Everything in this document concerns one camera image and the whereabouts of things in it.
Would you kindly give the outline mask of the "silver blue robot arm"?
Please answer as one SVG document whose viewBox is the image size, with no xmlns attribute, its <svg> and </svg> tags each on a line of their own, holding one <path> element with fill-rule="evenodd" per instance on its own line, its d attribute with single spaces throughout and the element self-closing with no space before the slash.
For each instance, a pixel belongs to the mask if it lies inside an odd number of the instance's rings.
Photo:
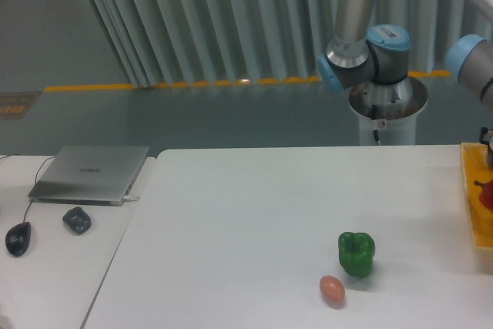
<svg viewBox="0 0 493 329">
<path fill-rule="evenodd" d="M 492 0 L 472 1 L 492 21 Z M 428 92 L 408 75 L 407 31 L 390 24 L 369 27 L 373 4 L 374 0 L 338 0 L 334 37 L 317 59 L 318 70 L 333 91 L 350 88 L 360 145 L 414 145 Z M 463 36 L 449 49 L 445 65 L 492 110 L 492 42 L 479 35 Z"/>
</svg>

